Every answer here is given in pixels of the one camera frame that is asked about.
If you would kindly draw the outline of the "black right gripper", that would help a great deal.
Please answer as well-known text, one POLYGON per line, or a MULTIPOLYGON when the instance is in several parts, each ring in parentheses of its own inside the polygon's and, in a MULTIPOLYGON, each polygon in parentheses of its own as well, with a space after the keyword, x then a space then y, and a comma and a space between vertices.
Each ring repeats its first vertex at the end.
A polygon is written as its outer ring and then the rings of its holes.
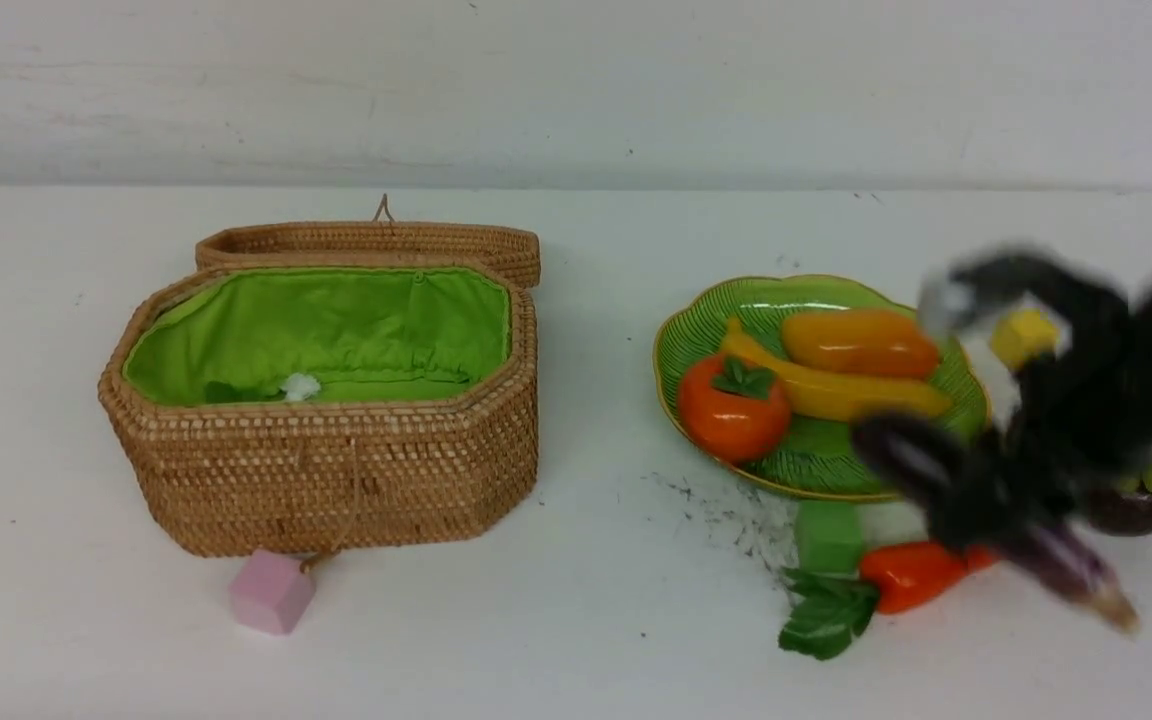
MULTIPOLYGON (((922 283, 922 329, 947 340, 1030 296, 1059 314, 1069 348, 1010 373, 1020 406, 1005 450, 1033 462, 1039 488, 1084 497, 1146 469, 1152 458, 1152 340, 1126 342, 1130 311, 1111 285, 1032 247, 960 259, 922 283)), ((882 411, 851 423, 855 455, 923 511, 933 541, 954 551, 996 541, 1011 526, 1011 497, 995 460, 909 414, 882 411)))

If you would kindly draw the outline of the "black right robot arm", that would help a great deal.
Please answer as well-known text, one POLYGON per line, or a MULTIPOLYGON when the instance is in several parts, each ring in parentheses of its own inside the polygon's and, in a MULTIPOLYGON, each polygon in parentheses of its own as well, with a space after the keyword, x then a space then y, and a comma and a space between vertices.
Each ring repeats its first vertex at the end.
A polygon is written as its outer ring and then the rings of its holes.
POLYGON ((1055 255, 1002 247, 929 278, 918 316, 937 336, 955 336, 1025 296, 1064 319, 1071 341, 1015 370, 1020 406, 1005 429, 964 442, 895 410, 850 427, 856 456, 954 550, 1062 524, 1152 455, 1152 286, 1130 304, 1055 255))

